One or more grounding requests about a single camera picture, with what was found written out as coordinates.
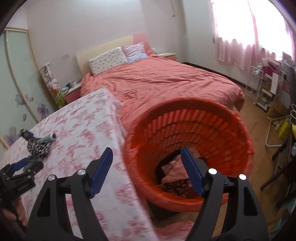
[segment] baseboard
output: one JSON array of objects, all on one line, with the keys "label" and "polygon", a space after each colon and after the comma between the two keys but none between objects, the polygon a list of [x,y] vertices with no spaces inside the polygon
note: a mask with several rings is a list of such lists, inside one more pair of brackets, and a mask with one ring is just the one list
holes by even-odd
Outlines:
[{"label": "baseboard", "polygon": [[243,87],[243,88],[246,87],[245,84],[239,82],[238,80],[236,80],[236,79],[234,79],[234,78],[231,78],[231,77],[228,76],[228,75],[225,75],[225,74],[219,73],[219,72],[217,72],[217,71],[215,71],[215,70],[208,69],[208,68],[206,68],[206,67],[203,67],[203,66],[200,66],[200,65],[197,65],[197,64],[193,64],[193,63],[189,63],[189,62],[184,62],[183,64],[187,64],[187,65],[190,65],[190,66],[195,67],[195,68],[203,69],[203,70],[206,70],[206,71],[208,71],[208,72],[212,72],[212,73],[214,73],[214,74],[222,75],[223,77],[225,77],[225,78],[231,80],[232,82],[236,83],[237,85],[239,85],[239,86],[241,86],[241,87]]}]

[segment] laundry basket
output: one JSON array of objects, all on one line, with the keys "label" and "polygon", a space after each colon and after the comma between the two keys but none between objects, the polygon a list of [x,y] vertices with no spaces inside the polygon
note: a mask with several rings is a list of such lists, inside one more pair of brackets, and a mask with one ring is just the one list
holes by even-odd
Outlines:
[{"label": "laundry basket", "polygon": [[209,168],[236,177],[250,174],[254,148],[239,116],[225,106],[199,98],[159,103],[132,122],[124,161],[138,192],[174,212],[199,211],[203,202],[190,190],[186,198],[162,191],[155,177],[159,162],[183,146],[195,147]]}]

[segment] headboard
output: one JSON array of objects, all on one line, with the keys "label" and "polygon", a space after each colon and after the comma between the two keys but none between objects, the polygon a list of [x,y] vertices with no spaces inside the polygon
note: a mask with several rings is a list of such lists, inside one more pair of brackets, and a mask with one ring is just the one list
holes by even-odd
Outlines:
[{"label": "headboard", "polygon": [[141,42],[144,42],[146,52],[151,50],[150,45],[146,40],[146,34],[134,34],[134,35],[125,36],[119,39],[114,39],[106,43],[99,44],[85,51],[78,52],[76,54],[76,58],[77,58],[77,62],[82,75],[84,76],[91,71],[88,63],[90,59],[93,59],[117,47],[120,47],[123,45],[129,46],[129,45],[138,44]]}]

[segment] silver bolt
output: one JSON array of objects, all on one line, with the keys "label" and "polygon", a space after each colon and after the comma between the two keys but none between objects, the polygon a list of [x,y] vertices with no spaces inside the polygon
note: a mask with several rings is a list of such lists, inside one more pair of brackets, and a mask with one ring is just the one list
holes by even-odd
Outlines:
[{"label": "silver bolt", "polygon": [[86,174],[86,170],[84,170],[84,169],[80,169],[80,170],[78,170],[77,174],[78,174],[79,176],[82,176],[82,175]]},{"label": "silver bolt", "polygon": [[214,168],[210,168],[209,173],[212,174],[212,175],[215,175],[217,173],[217,170],[214,169]]},{"label": "silver bolt", "polygon": [[47,178],[49,181],[52,181],[55,179],[55,175],[50,175],[48,178]]},{"label": "silver bolt", "polygon": [[240,175],[239,175],[239,178],[242,179],[242,180],[246,180],[246,179],[247,179],[247,177],[246,177],[245,174],[240,174]]}]

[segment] human hand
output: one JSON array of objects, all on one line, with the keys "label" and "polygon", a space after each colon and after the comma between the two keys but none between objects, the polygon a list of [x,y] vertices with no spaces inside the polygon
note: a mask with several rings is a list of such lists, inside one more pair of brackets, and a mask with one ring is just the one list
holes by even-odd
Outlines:
[{"label": "human hand", "polygon": [[[4,216],[9,220],[15,221],[17,219],[17,217],[12,212],[8,211],[5,208],[2,208],[2,212],[3,212]],[[24,226],[27,226],[28,219],[26,217],[25,208],[24,208],[20,198],[18,198],[18,200],[17,200],[16,212],[17,212],[18,218],[22,222],[22,224]]]}]

